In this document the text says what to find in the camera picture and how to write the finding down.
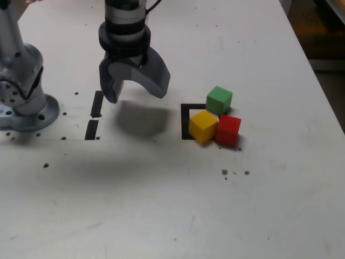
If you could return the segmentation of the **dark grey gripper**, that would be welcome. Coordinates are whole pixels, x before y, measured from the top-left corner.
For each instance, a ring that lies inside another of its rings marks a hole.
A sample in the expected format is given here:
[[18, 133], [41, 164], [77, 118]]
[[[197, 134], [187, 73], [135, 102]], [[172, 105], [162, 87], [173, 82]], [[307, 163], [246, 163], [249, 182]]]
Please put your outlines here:
[[160, 99], [167, 94], [170, 82], [170, 72], [163, 59], [148, 47], [106, 50], [99, 65], [99, 73], [103, 95], [113, 104], [118, 102], [125, 81], [138, 83]]

